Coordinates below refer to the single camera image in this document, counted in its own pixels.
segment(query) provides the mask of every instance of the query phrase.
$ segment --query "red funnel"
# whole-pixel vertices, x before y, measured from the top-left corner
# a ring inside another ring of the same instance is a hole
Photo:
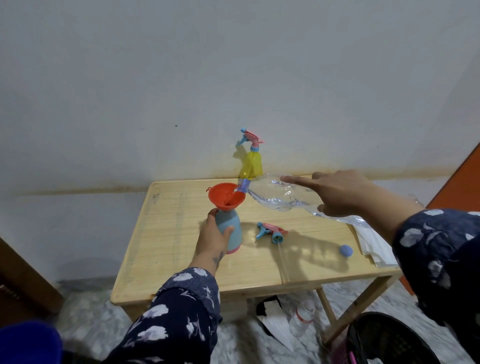
[[[234,183],[219,183],[207,188],[208,198],[220,210],[230,211],[240,205],[245,199],[245,194],[240,191],[234,192],[237,185]]]

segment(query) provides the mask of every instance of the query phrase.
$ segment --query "yellow spray bottle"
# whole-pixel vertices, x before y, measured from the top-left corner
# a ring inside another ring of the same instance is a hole
[[[258,152],[260,149],[259,144],[263,143],[263,140],[246,129],[242,129],[241,132],[243,133],[243,138],[237,143],[238,146],[246,141],[252,142],[250,152],[245,157],[240,170],[238,185],[239,191],[247,193],[250,181],[263,174],[262,156]]]

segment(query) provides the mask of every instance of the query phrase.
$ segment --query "bottle label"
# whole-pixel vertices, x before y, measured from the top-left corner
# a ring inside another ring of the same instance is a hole
[[[307,321],[307,320],[304,320],[303,318],[301,318],[300,315],[299,315],[298,309],[295,310],[295,313],[297,314],[297,318],[300,320],[300,322],[303,322],[304,324],[309,324],[313,321],[313,319],[310,320],[310,321]]]

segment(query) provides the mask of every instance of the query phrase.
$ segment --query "blue clay ball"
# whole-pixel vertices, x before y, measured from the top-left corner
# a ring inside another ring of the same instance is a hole
[[[348,245],[342,245],[339,250],[340,254],[346,256],[347,258],[353,254],[353,249]]]

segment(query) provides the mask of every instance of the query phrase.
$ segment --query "pink bottle base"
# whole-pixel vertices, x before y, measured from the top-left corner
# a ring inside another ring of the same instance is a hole
[[[232,249],[232,250],[227,250],[226,254],[233,254],[235,253],[237,250],[239,250],[241,247],[241,244],[239,246],[237,246],[235,249]]]

